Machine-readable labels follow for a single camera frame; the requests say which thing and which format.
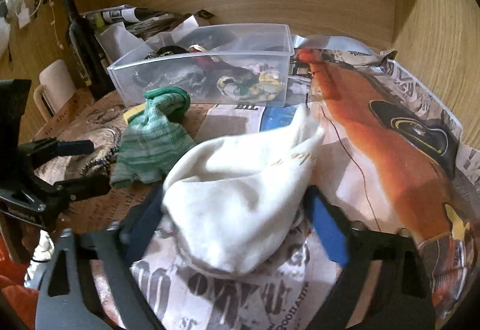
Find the white cloth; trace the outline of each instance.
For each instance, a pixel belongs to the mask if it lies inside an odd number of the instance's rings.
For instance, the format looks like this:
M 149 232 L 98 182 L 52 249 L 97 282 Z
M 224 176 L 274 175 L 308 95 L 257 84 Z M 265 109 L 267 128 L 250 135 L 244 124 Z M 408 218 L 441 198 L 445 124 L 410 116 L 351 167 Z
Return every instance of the white cloth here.
M 247 274 L 285 239 L 324 130 L 302 105 L 292 123 L 199 144 L 164 182 L 177 243 L 199 272 Z

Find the black cable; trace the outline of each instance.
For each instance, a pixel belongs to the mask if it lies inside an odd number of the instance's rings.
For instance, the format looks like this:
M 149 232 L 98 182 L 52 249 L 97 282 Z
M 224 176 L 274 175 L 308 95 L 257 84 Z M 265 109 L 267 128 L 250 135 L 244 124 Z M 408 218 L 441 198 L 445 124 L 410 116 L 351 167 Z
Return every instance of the black cable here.
M 32 258 L 32 261 L 33 262 L 36 262 L 38 264 L 46 264 L 47 262 L 49 262 L 50 260 L 35 260 L 34 258 Z

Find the black clamp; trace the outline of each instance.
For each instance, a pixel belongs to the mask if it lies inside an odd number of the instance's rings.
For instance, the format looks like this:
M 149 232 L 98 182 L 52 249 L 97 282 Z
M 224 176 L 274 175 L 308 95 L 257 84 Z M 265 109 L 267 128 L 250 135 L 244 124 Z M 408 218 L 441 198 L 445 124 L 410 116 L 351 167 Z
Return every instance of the black clamp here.
M 407 230 L 398 234 L 370 231 L 362 222 L 351 223 L 316 187 L 307 191 L 315 192 L 345 235 L 349 254 L 349 262 L 307 329 L 345 329 L 361 295 L 371 261 L 382 260 L 367 315 L 351 329 L 433 330 L 435 314 L 428 279 Z M 125 256 L 133 243 L 125 235 L 134 236 L 138 225 L 145 222 L 145 214 L 149 214 L 148 206 L 157 206 L 155 198 L 158 192 L 133 208 L 123 222 L 113 223 L 107 231 L 79 236 L 69 230 L 63 232 L 42 280 L 37 330 L 116 329 L 104 316 L 89 264 L 92 259 L 103 261 L 115 304 L 127 330 L 164 330 L 138 288 L 129 269 L 131 261 L 126 261 Z
M 20 121 L 25 113 L 30 80 L 0 81 L 0 232 L 11 259 L 29 263 L 22 244 L 22 223 L 52 232 L 60 212 L 72 201 L 105 195 L 109 178 L 95 174 L 51 185 L 34 173 L 45 162 L 59 156 L 93 153 L 91 141 L 60 142 L 47 138 L 18 145 Z

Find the dark glass bottle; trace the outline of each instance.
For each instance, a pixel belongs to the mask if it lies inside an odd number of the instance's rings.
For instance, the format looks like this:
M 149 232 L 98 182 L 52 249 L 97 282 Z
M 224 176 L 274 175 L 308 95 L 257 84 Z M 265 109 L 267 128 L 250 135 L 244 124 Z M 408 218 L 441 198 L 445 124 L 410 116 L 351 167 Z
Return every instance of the dark glass bottle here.
M 69 27 L 67 42 L 78 62 L 80 75 L 95 100 L 115 90 L 107 73 L 108 61 L 88 21 L 80 16 L 75 0 L 63 0 Z

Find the clear plastic container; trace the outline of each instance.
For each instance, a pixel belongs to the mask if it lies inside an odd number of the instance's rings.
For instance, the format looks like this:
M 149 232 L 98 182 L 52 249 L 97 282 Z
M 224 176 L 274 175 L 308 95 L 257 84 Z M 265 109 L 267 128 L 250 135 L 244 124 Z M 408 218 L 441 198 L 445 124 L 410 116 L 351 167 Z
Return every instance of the clear plastic container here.
M 165 46 L 207 52 L 145 59 Z M 145 102 L 146 91 L 177 86 L 192 103 L 285 104 L 290 30 L 284 24 L 227 24 L 161 32 L 130 51 L 108 70 L 127 106 Z

